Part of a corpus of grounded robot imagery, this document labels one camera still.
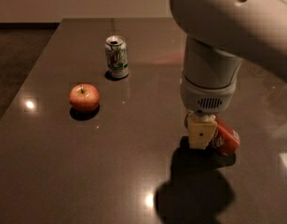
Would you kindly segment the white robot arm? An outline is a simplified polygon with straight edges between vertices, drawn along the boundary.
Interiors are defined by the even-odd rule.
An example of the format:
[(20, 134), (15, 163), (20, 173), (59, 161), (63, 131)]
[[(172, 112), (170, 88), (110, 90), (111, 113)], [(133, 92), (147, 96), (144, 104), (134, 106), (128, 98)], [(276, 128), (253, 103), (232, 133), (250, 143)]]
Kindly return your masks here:
[(216, 115), (229, 106), (245, 60), (287, 82), (287, 0), (170, 0), (170, 8), (186, 33), (180, 92), (189, 146), (238, 145)]

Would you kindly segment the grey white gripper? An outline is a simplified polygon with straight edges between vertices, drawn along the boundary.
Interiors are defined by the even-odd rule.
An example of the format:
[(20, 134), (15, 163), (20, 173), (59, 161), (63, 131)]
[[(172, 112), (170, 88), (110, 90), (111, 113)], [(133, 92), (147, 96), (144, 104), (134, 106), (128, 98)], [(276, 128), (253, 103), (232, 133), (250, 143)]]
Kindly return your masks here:
[[(236, 89), (236, 83), (219, 89), (205, 89), (181, 78), (180, 93), (186, 109), (199, 114), (217, 114), (225, 111)], [(215, 115), (189, 113), (186, 118), (188, 143), (193, 149), (205, 149), (217, 129)]]

